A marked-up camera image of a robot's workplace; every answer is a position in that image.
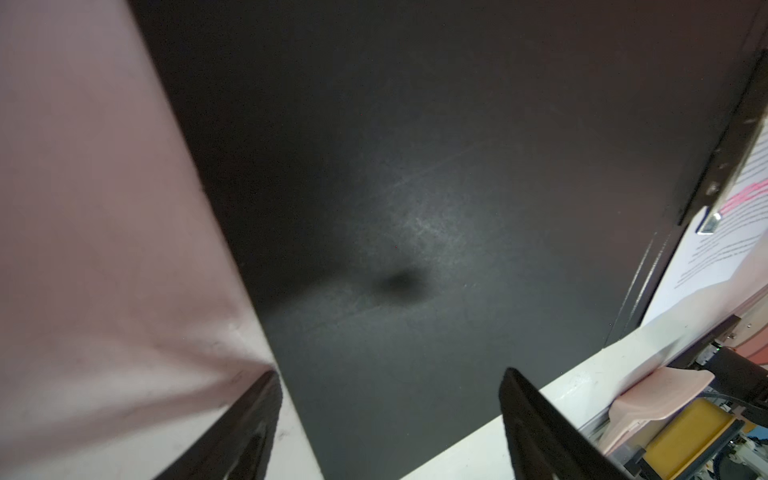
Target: paper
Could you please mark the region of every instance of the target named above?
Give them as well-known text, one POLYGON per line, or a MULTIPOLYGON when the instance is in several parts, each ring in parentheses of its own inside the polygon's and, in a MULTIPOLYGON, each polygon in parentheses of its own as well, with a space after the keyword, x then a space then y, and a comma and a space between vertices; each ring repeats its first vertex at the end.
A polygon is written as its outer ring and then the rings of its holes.
POLYGON ((643 317, 656 319, 693 292, 724 282, 768 228, 768 128, 755 146, 720 208, 723 219, 712 235, 698 235, 702 209, 690 222, 643 317))

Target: pink object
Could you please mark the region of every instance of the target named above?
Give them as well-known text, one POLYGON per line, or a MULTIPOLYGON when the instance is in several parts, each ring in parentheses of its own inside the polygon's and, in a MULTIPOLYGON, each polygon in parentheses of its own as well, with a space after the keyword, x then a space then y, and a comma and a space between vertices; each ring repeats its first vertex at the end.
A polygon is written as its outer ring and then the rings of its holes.
POLYGON ((651 420, 663 420, 683 408, 714 378, 706 370, 660 367, 614 400, 608 410, 611 423, 598 449, 610 454, 651 420))

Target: white surface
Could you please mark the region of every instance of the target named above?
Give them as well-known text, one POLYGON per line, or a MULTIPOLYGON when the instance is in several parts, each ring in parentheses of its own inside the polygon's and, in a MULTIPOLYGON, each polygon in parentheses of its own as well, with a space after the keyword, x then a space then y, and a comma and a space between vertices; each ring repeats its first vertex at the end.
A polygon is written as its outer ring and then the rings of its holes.
POLYGON ((0 65, 0 478, 148 480, 273 355, 122 0, 0 2, 0 65))
MULTIPOLYGON (((730 281, 683 299, 659 319, 593 355, 541 392, 577 428, 613 399, 676 356, 768 283, 768 236, 730 281)), ((517 366, 525 374, 525 366, 517 366)), ((511 480, 501 416, 426 462, 405 480, 511 480)))
POLYGON ((643 317, 653 321, 693 292, 728 280, 768 228, 768 128, 739 172, 720 209, 723 219, 712 235, 697 235, 707 209, 690 222, 664 278, 643 317))

